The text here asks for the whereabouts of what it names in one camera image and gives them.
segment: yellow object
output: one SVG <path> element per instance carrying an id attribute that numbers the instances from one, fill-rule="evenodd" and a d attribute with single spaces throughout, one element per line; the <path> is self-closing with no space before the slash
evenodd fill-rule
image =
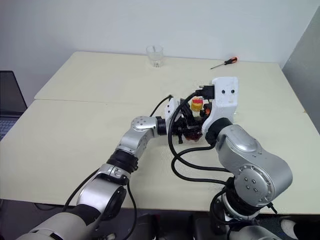
<path id="1" fill-rule="evenodd" d="M 203 105 L 204 105 L 203 99 L 199 97 L 195 97 L 192 99 L 192 102 L 191 102 L 191 110 L 194 112 L 200 112 Z"/>

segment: white wall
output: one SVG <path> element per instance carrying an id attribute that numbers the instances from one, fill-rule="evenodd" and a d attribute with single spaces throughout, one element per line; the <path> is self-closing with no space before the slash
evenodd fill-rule
<path id="1" fill-rule="evenodd" d="M 30 104 L 78 50 L 285 64 L 319 0 L 0 0 L 0 70 Z"/>

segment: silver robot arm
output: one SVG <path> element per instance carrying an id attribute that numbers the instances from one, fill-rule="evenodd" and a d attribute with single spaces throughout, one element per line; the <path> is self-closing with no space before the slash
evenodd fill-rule
<path id="1" fill-rule="evenodd" d="M 139 116 L 131 122 L 115 152 L 81 191 L 76 207 L 61 212 L 18 240 L 86 240 L 101 220 L 114 218 L 126 197 L 123 187 L 138 168 L 150 139 L 166 135 L 164 119 Z"/>

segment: cable connector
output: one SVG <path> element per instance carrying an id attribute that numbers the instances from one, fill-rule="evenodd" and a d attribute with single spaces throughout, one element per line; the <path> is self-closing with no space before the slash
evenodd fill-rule
<path id="1" fill-rule="evenodd" d="M 200 86 L 201 89 L 195 90 L 195 94 L 197 97 L 202 96 L 203 99 L 215 99 L 215 86 L 214 85 L 206 85 Z"/>
<path id="2" fill-rule="evenodd" d="M 274 204 L 272 202 L 270 202 L 267 207 L 269 209 L 272 209 L 272 211 L 274 211 L 275 214 L 278 214 L 278 211 L 275 209 Z"/>

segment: clear glass cup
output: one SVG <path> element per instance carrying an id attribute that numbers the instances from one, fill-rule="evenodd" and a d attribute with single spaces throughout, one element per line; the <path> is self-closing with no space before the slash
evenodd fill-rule
<path id="1" fill-rule="evenodd" d="M 164 64 L 164 49 L 160 45 L 150 45 L 146 48 L 151 66 L 160 68 Z"/>

